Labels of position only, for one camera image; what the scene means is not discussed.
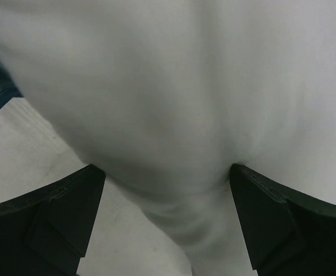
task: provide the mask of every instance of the white floor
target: white floor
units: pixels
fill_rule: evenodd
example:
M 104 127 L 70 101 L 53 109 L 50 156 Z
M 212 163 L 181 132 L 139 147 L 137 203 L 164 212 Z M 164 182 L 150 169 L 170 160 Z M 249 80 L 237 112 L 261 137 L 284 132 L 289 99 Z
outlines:
M 82 168 L 24 99 L 0 110 L 0 202 Z M 184 254 L 106 182 L 80 276 L 188 276 Z

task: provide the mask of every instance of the white pants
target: white pants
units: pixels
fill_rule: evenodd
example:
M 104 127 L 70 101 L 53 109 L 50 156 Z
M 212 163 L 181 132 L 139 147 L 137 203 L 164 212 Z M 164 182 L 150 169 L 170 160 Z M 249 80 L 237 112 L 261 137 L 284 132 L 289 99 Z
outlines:
M 197 276 L 253 275 L 231 164 L 336 204 L 336 1 L 0 0 L 0 60 Z

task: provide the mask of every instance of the floor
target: floor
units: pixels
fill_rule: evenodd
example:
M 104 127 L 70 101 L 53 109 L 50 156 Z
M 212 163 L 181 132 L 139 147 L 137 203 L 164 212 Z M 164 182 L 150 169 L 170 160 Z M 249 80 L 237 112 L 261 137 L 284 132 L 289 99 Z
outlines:
M 45 186 L 84 164 L 24 99 L 0 110 L 0 202 Z M 80 276 L 190 276 L 184 254 L 109 182 Z

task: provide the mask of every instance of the dark object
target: dark object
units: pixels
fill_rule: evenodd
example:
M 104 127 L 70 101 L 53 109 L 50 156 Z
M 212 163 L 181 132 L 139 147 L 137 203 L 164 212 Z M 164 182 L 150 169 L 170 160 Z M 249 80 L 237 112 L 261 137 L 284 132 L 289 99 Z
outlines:
M 90 165 L 0 204 L 0 276 L 75 276 L 105 174 Z
M 259 276 L 336 276 L 336 206 L 241 165 L 230 185 Z

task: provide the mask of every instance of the pant leg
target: pant leg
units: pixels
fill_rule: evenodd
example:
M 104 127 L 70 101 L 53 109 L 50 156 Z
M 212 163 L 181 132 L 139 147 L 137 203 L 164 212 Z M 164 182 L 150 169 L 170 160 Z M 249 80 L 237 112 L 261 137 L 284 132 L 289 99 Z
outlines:
M 117 186 L 182 248 L 195 276 L 256 275 L 249 263 L 229 183 L 207 183 L 194 193 L 175 190 L 160 194 L 122 182 Z

